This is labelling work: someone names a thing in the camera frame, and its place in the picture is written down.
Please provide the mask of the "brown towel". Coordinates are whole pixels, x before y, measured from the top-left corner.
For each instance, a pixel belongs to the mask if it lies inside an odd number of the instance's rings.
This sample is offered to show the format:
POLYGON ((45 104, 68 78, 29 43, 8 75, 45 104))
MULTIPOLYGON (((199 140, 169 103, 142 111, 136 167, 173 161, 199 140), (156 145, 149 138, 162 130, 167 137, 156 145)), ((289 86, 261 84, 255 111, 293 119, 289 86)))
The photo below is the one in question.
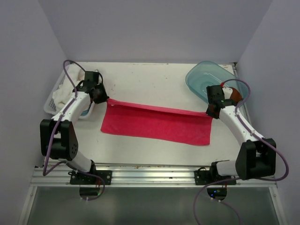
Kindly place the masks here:
POLYGON ((239 93, 239 91, 233 87, 231 87, 232 93, 230 95, 230 99, 233 100, 236 103, 239 103, 243 100, 242 95, 239 93))

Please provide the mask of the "pink towel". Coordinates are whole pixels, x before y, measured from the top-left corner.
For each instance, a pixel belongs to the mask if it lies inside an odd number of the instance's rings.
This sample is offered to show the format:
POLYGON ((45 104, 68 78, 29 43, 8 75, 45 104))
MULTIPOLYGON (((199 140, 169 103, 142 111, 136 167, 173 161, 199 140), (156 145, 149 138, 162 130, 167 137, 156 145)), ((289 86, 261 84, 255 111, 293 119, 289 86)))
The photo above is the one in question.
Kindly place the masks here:
POLYGON ((204 112, 108 99, 101 131, 195 146, 210 144, 212 118, 204 112))

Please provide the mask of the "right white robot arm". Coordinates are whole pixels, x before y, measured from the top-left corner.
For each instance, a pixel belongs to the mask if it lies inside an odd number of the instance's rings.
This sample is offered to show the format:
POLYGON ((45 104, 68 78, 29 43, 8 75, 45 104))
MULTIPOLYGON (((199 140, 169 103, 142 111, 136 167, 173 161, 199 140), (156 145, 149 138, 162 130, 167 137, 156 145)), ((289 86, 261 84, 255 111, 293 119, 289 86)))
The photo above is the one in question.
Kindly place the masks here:
POLYGON ((242 180, 272 176, 276 170, 276 143, 265 139, 256 132, 243 117, 238 103, 240 94, 234 95, 236 89, 221 85, 208 86, 207 115, 220 119, 236 138, 240 150, 236 160, 212 163, 215 169, 209 172, 209 179, 214 184, 221 183, 226 176, 238 176, 242 180))

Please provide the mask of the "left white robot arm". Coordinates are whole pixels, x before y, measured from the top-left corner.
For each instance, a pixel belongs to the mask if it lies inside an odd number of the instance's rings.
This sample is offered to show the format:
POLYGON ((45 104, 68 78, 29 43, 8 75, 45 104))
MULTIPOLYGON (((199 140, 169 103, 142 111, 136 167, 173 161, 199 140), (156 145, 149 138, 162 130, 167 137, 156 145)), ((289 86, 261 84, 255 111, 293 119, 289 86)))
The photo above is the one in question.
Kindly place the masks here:
POLYGON ((86 71, 84 80, 74 87, 66 105, 51 119, 40 122, 44 176, 65 163, 81 171, 81 179, 85 183, 92 184, 97 180, 98 173, 93 169, 93 161, 79 151, 74 125, 89 105, 104 103, 108 98, 102 75, 98 71, 86 71))

